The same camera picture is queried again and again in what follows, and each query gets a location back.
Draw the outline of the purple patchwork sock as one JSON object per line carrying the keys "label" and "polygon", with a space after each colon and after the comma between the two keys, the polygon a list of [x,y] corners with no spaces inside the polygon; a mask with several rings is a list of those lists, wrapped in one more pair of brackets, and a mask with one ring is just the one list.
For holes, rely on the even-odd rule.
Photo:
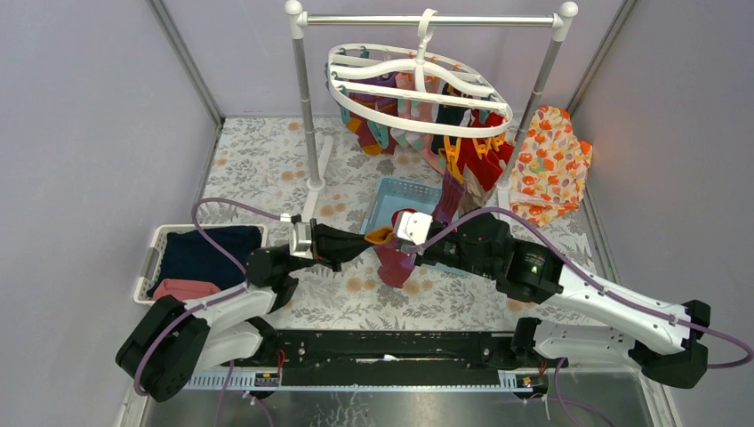
{"label": "purple patchwork sock", "polygon": [[391,227],[382,227],[365,234],[365,240],[373,245],[380,266],[377,274],[381,281],[393,288],[403,288],[412,275],[415,265],[410,254],[400,250],[401,241]]}
{"label": "purple patchwork sock", "polygon": [[449,172],[445,172],[440,199],[431,214],[433,219],[438,222],[449,223],[456,215],[464,193],[464,185],[458,182]]}

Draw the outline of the red beige sock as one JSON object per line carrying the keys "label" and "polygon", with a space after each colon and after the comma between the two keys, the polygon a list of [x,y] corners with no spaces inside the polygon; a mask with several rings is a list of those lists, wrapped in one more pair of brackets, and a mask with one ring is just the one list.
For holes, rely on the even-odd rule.
{"label": "red beige sock", "polygon": [[466,168],[463,172],[464,194],[459,202],[457,214],[463,216],[480,207],[485,207],[491,198],[493,191],[485,189],[476,175]]}

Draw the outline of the white clip hanger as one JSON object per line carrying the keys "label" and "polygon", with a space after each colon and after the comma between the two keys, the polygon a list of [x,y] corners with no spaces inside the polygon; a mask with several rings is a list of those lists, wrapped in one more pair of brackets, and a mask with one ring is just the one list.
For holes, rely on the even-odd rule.
{"label": "white clip hanger", "polygon": [[[508,130],[511,125],[512,109],[500,96],[496,89],[487,83],[481,75],[463,63],[457,63],[454,69],[446,68],[452,65],[449,58],[427,52],[429,41],[434,36],[435,29],[430,22],[436,17],[437,11],[426,9],[418,24],[417,35],[420,44],[416,49],[405,49],[383,44],[341,44],[335,46],[328,53],[326,63],[327,88],[333,99],[348,112],[353,111],[359,116],[377,125],[388,128],[401,127],[414,133],[444,134],[460,138],[492,137]],[[366,50],[398,54],[398,59],[371,60],[348,56],[348,51]],[[413,75],[414,89],[397,89],[396,74],[399,72]],[[443,95],[440,92],[428,93],[425,80],[438,79],[443,84],[450,84],[462,96]],[[432,124],[427,122],[403,119],[396,114],[369,109],[349,98],[349,92],[369,94],[378,98],[397,100],[403,98],[411,101],[436,103],[439,106],[467,107],[479,114],[485,112],[501,117],[501,123],[485,127],[463,127],[452,125]]]}

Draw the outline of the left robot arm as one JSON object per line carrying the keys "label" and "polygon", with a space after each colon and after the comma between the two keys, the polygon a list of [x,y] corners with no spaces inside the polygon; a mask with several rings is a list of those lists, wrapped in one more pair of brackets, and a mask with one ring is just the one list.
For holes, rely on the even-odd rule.
{"label": "left robot arm", "polygon": [[286,244],[250,252],[241,284],[186,302],[171,295],[154,302],[116,353],[116,365],[132,378],[138,395],[157,402],[206,368],[237,359],[266,365],[276,343],[261,317],[291,299],[298,285],[293,272],[317,265],[338,272],[393,237],[390,227],[356,234],[314,220],[298,222]]}

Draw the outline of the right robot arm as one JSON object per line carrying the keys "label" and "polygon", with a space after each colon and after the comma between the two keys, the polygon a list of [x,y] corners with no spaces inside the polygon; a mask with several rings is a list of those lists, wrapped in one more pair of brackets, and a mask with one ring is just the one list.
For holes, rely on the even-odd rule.
{"label": "right robot arm", "polygon": [[508,223],[491,213],[450,230],[420,250],[415,262],[488,278],[510,299],[557,306],[597,321],[568,326],[520,318],[504,352],[520,366],[607,361],[635,367],[649,379],[679,389],[693,388],[708,370],[709,351],[700,342],[700,329],[710,323],[708,304],[662,302],[637,294],[561,260],[546,246],[514,238]]}

